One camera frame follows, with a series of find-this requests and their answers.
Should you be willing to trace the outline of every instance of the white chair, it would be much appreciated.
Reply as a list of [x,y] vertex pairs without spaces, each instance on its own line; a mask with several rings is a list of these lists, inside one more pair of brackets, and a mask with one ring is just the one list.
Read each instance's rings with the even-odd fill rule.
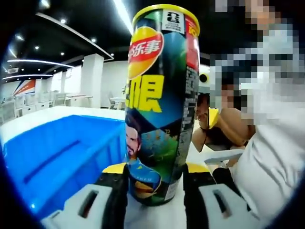
[[35,93],[29,93],[25,95],[25,104],[26,106],[32,106],[36,103],[36,95]]
[[6,101],[1,106],[3,123],[16,118],[15,100]]
[[111,100],[111,98],[113,98],[112,92],[108,93],[108,99],[109,99],[109,107],[108,109],[114,109],[115,107],[115,101]]
[[24,95],[18,95],[15,96],[16,101],[16,109],[21,109],[25,107],[25,96]]
[[55,95],[53,106],[65,106],[66,105],[66,93],[58,93]]
[[46,103],[50,100],[50,92],[43,92],[38,94],[38,103]]

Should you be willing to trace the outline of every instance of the lay's logo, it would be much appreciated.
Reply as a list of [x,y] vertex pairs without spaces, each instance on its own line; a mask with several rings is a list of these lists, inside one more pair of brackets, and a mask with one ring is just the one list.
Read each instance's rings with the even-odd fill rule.
[[131,41],[128,58],[128,78],[133,79],[146,72],[162,53],[164,38],[151,27],[138,28]]

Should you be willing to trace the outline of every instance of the blue plastic bin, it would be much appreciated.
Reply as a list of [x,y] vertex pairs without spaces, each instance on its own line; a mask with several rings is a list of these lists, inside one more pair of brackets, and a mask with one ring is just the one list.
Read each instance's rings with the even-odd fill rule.
[[17,190],[41,219],[94,183],[102,170],[125,157],[122,120],[71,115],[6,142],[4,160]]

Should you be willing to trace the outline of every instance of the printed face on can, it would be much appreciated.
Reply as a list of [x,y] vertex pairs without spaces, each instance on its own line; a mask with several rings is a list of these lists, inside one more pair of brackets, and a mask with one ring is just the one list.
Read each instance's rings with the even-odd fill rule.
[[125,125],[125,129],[128,158],[130,160],[136,160],[137,152],[141,148],[139,133],[135,128],[132,128],[127,124]]

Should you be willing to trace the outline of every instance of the black ceiling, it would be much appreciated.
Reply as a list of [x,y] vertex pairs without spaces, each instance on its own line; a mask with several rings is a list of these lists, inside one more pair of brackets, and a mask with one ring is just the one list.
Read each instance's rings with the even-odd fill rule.
[[[131,35],[122,22],[113,0],[49,0],[49,9],[38,10],[44,15],[56,20],[65,18],[66,25],[91,39],[96,38],[96,45],[108,53],[114,53],[114,60],[126,60]],[[223,53],[234,47],[241,47],[249,41],[257,39],[257,34],[245,23],[242,8],[234,8],[234,12],[213,12],[214,0],[122,0],[130,17],[144,7],[160,3],[175,4],[184,7],[197,16],[201,34],[199,37],[200,52]],[[98,53],[109,58],[101,50],[76,36],[73,32],[40,16],[35,16],[30,24],[24,25],[18,31],[24,41],[14,39],[10,45],[17,59],[35,59],[51,62],[81,64],[84,56]],[[1,68],[1,78],[16,74],[54,73],[64,68],[37,63],[7,63],[15,59],[11,52],[4,59]],[[207,59],[201,62],[208,64]],[[4,69],[19,67],[16,74],[7,74]]]

